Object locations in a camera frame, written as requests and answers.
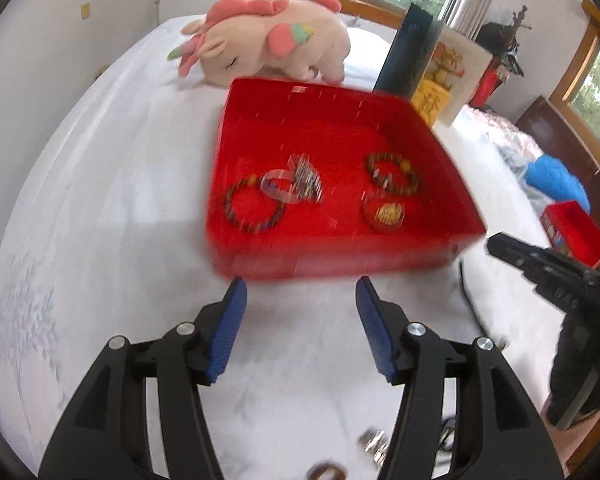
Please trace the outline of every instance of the plush toy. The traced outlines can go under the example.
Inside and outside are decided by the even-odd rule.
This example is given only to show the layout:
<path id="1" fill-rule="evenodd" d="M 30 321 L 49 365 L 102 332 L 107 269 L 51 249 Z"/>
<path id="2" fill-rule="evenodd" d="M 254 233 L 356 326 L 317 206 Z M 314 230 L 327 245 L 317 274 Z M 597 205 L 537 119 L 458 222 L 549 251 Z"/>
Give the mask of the plush toy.
<path id="1" fill-rule="evenodd" d="M 350 43 L 339 10 L 338 0 L 220 0 L 204 20 L 182 29 L 195 35 L 169 59 L 181 58 L 182 77 L 200 62 L 205 78 L 218 86 L 265 66 L 298 81 L 320 73 L 341 83 Z"/>

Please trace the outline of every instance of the white mattress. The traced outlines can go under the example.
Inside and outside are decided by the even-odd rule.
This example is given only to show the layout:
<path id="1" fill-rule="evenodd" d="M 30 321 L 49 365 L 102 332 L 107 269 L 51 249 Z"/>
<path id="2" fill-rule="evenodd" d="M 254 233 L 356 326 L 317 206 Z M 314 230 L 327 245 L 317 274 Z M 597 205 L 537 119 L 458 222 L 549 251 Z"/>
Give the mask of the white mattress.
<path id="1" fill-rule="evenodd" d="M 228 285 L 213 272 L 203 238 L 226 91 L 204 84 L 197 67 L 180 80 L 165 61 L 191 19 L 163 24 L 93 84 L 40 155 L 13 210 L 0 250 L 0 429 L 33 470 L 111 336 L 158 338 Z M 362 30 L 350 35 L 346 84 L 371 89 L 389 46 Z M 462 114 L 436 134 L 490 233 L 546 245 L 526 197 L 471 119 Z M 506 357 L 540 406 L 561 315 L 482 244 L 464 257 L 475 303 L 511 341 Z M 478 335 L 455 266 L 372 280 L 381 297 L 441 336 L 470 342 Z M 355 281 L 248 284 L 226 373 L 202 391 L 228 480 L 299 478 L 327 459 L 352 478 L 376 477 L 355 443 L 369 426 L 391 431 L 401 390 L 375 370 Z M 452 405 L 449 399 L 445 411 Z M 155 407 L 149 423 L 154 442 Z M 165 472 L 163 463 L 157 472 Z"/>

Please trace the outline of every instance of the small red box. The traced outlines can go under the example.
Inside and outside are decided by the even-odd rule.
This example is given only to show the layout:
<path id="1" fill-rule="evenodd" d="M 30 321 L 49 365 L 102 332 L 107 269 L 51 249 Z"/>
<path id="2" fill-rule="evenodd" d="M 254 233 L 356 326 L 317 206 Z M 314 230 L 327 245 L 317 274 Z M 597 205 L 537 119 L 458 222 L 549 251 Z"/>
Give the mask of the small red box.
<path id="1" fill-rule="evenodd" d="M 421 180 L 415 195 L 396 197 L 406 213 L 391 233 L 376 231 L 362 214 L 363 193 L 377 190 L 365 159 L 377 152 L 408 158 Z M 301 153 L 320 174 L 322 203 L 288 205 L 279 224 L 257 234 L 227 220 L 222 200 L 231 185 L 250 174 L 285 169 L 289 157 Z M 256 221 L 274 210 L 274 201 L 257 188 L 236 193 L 233 204 L 241 215 L 258 216 Z M 221 274 L 275 279 L 441 266 L 485 232 L 455 166 L 403 99 L 260 78 L 232 84 L 206 212 L 206 234 Z"/>
<path id="2" fill-rule="evenodd" d="M 552 247 L 588 266 L 600 259 L 600 228 L 575 200 L 556 202 L 540 217 Z"/>

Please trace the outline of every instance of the blue cloth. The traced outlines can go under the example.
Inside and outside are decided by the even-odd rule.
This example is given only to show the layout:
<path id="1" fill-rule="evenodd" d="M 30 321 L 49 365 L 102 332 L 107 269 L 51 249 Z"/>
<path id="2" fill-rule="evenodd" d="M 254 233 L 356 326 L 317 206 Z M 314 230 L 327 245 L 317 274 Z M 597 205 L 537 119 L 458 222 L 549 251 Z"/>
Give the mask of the blue cloth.
<path id="1" fill-rule="evenodd" d="M 591 204 L 584 187 L 557 158 L 542 155 L 529 164 L 525 180 L 527 184 L 542 191 L 556 202 L 576 200 L 584 211 L 591 212 Z"/>

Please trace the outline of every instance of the wooden headboard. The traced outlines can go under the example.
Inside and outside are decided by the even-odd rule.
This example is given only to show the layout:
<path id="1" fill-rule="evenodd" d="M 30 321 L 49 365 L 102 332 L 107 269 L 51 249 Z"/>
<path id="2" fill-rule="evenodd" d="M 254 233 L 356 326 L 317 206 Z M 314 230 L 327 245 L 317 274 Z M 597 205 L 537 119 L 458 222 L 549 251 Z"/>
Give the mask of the wooden headboard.
<path id="1" fill-rule="evenodd" d="M 591 217 L 600 223 L 600 169 L 564 117 L 540 96 L 516 126 L 532 136 L 547 155 L 559 158 L 581 181 L 591 202 Z"/>

